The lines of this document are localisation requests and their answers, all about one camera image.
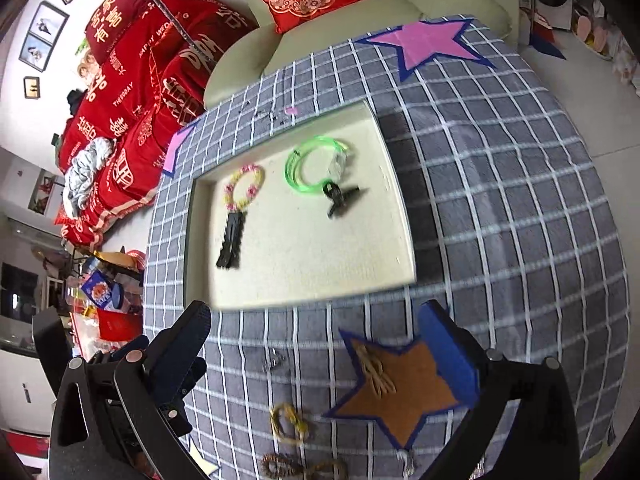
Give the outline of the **green translucent bangle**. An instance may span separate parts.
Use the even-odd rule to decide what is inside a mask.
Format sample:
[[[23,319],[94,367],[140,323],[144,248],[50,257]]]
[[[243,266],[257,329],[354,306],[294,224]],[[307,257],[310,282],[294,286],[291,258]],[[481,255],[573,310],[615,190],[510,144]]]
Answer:
[[[338,183],[346,171],[350,148],[330,136],[314,136],[288,154],[286,183],[300,194],[319,194],[329,182]]]

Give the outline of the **beige hair clip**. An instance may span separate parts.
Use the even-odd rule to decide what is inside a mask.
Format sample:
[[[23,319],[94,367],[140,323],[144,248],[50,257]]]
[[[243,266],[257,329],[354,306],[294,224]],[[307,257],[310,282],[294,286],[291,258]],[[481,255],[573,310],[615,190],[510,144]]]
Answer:
[[[384,370],[383,362],[371,353],[367,346],[356,347],[356,356],[366,383],[378,399],[397,392],[393,379]]]

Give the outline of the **black rectangular hair clip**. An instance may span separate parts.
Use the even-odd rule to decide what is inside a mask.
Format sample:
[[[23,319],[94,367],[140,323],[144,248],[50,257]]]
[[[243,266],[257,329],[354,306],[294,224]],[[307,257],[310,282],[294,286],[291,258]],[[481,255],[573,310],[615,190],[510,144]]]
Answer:
[[[244,223],[244,211],[235,210],[228,214],[224,238],[216,260],[218,269],[232,269],[239,265]]]

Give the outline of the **orange star sticker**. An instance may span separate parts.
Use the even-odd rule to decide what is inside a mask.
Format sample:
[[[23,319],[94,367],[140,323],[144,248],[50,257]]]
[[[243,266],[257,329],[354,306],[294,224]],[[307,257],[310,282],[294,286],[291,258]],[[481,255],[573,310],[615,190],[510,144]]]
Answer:
[[[356,372],[356,386],[341,396],[323,414],[328,419],[375,422],[396,450],[410,450],[426,420],[446,413],[459,404],[446,382],[436,374],[427,345],[420,339],[401,347],[386,346],[355,333],[341,330],[345,348]],[[397,392],[378,399],[366,383],[356,356],[364,344],[384,365]]]

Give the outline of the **blue snack box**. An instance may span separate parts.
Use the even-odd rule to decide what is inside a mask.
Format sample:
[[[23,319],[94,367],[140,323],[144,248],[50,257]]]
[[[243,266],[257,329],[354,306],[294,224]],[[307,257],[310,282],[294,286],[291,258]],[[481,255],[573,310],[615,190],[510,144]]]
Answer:
[[[122,284],[110,280],[100,270],[94,270],[80,288],[98,309],[122,310],[125,298]]]

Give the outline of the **small silver earring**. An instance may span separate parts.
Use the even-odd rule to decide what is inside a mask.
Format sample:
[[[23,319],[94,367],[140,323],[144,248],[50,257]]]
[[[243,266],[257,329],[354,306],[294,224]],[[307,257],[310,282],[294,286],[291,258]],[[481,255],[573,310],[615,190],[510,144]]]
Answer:
[[[264,370],[266,373],[273,373],[286,363],[286,356],[277,348],[267,348],[265,350]]]

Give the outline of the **grey white crumpled cloth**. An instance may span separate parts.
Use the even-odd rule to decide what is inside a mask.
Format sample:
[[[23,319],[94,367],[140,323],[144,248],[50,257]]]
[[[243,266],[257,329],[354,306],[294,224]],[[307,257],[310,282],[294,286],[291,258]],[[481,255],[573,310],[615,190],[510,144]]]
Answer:
[[[68,218],[77,219],[86,208],[94,178],[113,152],[114,143],[110,139],[94,138],[72,159],[63,190],[63,207]]]

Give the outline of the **cream jewelry tray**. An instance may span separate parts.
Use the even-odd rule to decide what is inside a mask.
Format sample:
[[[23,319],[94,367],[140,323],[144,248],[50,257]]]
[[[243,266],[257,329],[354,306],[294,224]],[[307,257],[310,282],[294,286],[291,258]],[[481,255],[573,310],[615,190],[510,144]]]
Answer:
[[[297,193],[284,178],[288,154],[318,134],[349,146],[338,185],[361,190],[333,219],[323,193]],[[246,211],[240,262],[218,269],[228,218],[224,187],[252,162],[264,168],[265,182]],[[195,178],[183,270],[184,299],[214,310],[300,306],[414,283],[408,212],[370,105],[306,119]]]

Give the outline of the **black claw hair clip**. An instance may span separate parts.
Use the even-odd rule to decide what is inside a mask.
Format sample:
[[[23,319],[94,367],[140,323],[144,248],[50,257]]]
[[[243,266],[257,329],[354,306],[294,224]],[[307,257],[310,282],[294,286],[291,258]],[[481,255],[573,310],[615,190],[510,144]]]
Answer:
[[[330,209],[326,215],[333,219],[344,214],[349,205],[356,200],[361,190],[358,186],[340,188],[335,182],[328,181],[322,186],[322,192],[331,202]]]

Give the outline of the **red bedspread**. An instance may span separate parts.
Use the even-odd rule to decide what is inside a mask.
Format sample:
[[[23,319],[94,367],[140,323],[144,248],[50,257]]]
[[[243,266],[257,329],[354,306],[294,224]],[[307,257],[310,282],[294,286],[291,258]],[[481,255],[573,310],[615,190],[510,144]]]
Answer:
[[[203,114],[213,68],[256,27],[218,0],[160,1],[170,13],[150,4],[128,26],[62,134],[61,171],[92,140],[113,148],[85,206],[74,218],[59,212],[55,219],[76,247],[100,247],[116,221],[154,202],[172,137]]]

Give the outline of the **framed wall photo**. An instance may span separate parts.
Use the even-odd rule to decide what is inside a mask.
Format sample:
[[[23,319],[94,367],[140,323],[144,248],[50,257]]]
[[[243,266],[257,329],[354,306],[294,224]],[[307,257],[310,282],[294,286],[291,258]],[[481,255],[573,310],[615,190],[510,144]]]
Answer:
[[[26,32],[20,61],[43,73],[67,21],[65,12],[47,1],[41,1]]]

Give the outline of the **red bed pillow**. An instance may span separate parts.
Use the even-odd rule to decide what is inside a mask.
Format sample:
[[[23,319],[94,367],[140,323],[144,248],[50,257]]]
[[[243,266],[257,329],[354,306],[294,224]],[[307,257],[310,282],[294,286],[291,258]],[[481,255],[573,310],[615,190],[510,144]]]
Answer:
[[[153,28],[163,21],[152,0],[104,0],[93,11],[86,27],[91,54],[99,65],[112,53],[131,58],[153,36]]]

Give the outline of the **pink star sticker far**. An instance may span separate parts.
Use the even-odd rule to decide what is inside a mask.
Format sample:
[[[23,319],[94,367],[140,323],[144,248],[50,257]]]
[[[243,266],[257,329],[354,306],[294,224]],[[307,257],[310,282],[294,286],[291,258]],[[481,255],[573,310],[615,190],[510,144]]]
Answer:
[[[463,40],[463,35],[472,24],[472,18],[453,18],[440,22],[419,20],[362,37],[357,44],[393,48],[397,55],[400,82],[436,58],[471,61],[494,68],[495,65],[488,58]]]

